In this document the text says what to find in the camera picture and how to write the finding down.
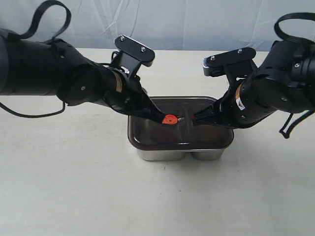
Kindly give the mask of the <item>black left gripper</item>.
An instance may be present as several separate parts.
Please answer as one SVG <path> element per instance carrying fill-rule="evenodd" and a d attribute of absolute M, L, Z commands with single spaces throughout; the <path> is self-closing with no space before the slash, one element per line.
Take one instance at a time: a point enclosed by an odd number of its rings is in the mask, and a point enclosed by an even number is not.
<path fill-rule="evenodd" d="M 123 115 L 162 123 L 165 113 L 147 95 L 137 75 L 141 61 L 122 51 L 114 51 L 111 59 L 103 70 L 103 101 L 106 105 Z"/>

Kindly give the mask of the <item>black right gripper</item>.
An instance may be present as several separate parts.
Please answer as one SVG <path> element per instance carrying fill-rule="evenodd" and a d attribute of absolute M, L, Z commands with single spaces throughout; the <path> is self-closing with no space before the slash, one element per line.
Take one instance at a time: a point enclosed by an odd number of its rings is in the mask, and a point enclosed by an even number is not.
<path fill-rule="evenodd" d="M 276 110 L 263 102 L 252 88 L 253 73 L 257 66 L 253 61 L 210 66 L 203 62 L 205 76 L 225 75 L 229 87 L 223 97 L 194 113 L 194 125 L 216 125 L 232 129 L 250 128 L 270 116 Z"/>

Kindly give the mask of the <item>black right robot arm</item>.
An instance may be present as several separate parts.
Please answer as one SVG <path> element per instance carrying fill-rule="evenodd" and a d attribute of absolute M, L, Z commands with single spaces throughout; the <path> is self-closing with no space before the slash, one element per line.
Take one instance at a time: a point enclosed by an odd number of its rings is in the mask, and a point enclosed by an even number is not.
<path fill-rule="evenodd" d="M 260 66 L 245 47 L 203 60 L 205 76 L 226 76 L 223 97 L 193 115 L 194 125 L 250 128 L 275 111 L 298 114 L 315 109 L 315 46 L 275 41 Z"/>

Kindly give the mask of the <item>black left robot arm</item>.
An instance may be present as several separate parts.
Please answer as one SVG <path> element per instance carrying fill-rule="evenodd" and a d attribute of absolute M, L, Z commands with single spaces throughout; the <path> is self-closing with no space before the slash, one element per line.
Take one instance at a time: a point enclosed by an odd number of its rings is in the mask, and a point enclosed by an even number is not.
<path fill-rule="evenodd" d="M 151 66 L 152 49 L 120 35 L 109 64 L 83 56 L 62 39 L 33 42 L 0 32 L 0 93 L 7 96 L 56 96 L 68 106 L 94 103 L 128 116 L 162 123 L 165 114 L 140 84 L 140 66 Z"/>

